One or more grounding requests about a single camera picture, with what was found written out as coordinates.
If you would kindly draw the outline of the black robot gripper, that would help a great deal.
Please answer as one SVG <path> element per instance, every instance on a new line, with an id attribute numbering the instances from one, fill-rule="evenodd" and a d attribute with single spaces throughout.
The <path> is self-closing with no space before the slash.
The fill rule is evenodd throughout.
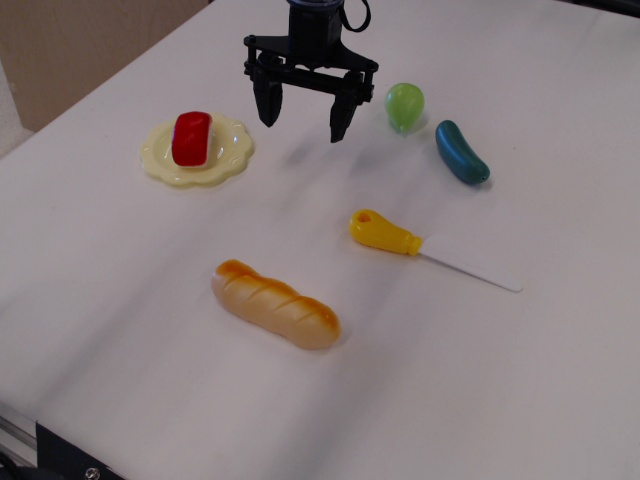
<path id="1" fill-rule="evenodd" d="M 356 108 L 373 97 L 378 64 L 349 50 L 344 29 L 357 33 L 368 27 L 371 15 L 355 29 L 348 24 L 342 1 L 290 1 L 288 33 L 249 35 L 245 74 L 253 82 L 259 118 L 271 127 L 277 121 L 282 87 L 291 85 L 334 95 L 330 111 L 331 142 L 341 141 Z"/>

